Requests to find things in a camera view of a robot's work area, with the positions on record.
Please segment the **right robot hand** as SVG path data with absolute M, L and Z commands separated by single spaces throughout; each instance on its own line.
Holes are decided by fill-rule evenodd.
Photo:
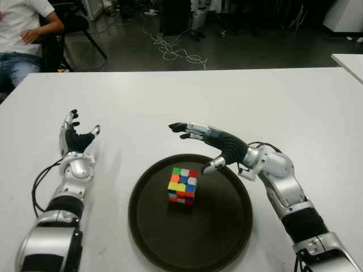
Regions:
M 248 145 L 238 137 L 209 125 L 193 122 L 177 122 L 168 126 L 181 139 L 196 139 L 221 151 L 221 154 L 201 168 L 203 175 L 217 171 L 233 163 L 245 164 Z

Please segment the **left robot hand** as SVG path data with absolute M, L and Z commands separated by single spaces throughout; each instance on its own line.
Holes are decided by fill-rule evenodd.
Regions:
M 65 117 L 59 133 L 59 149 L 61 157 L 68 153 L 84 153 L 85 149 L 93 142 L 100 134 L 100 125 L 96 125 L 90 132 L 78 134 L 75 127 L 80 125 L 79 121 L 74 121 L 78 118 L 78 111 L 71 110 Z

